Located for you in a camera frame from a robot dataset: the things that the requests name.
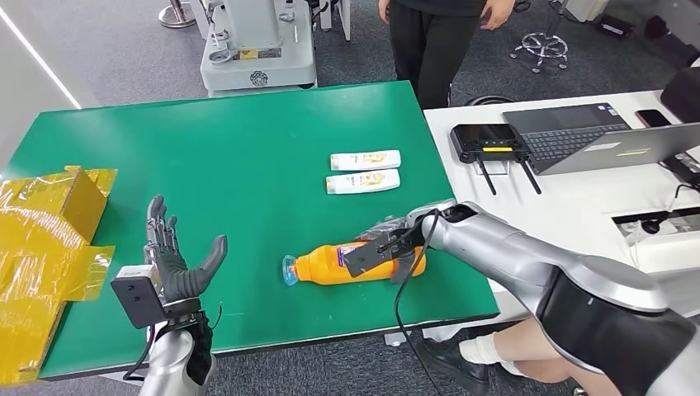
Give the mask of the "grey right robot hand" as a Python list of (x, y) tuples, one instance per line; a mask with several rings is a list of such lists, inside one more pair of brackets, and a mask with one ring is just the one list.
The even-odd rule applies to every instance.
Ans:
[(390, 282), (406, 281), (417, 269), (415, 249), (420, 250), (425, 244), (421, 227), (421, 221), (409, 227), (406, 218), (389, 217), (361, 233), (356, 241), (365, 244), (343, 259), (350, 276), (356, 278), (390, 263)]

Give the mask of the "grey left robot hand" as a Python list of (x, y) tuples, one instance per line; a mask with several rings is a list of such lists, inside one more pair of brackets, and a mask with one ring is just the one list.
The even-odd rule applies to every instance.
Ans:
[(228, 239), (217, 236), (209, 255), (195, 269), (187, 267), (179, 250), (177, 217), (166, 217), (164, 198), (156, 195), (146, 210), (144, 262), (153, 264), (161, 280), (167, 303), (200, 297), (210, 285), (228, 252)]

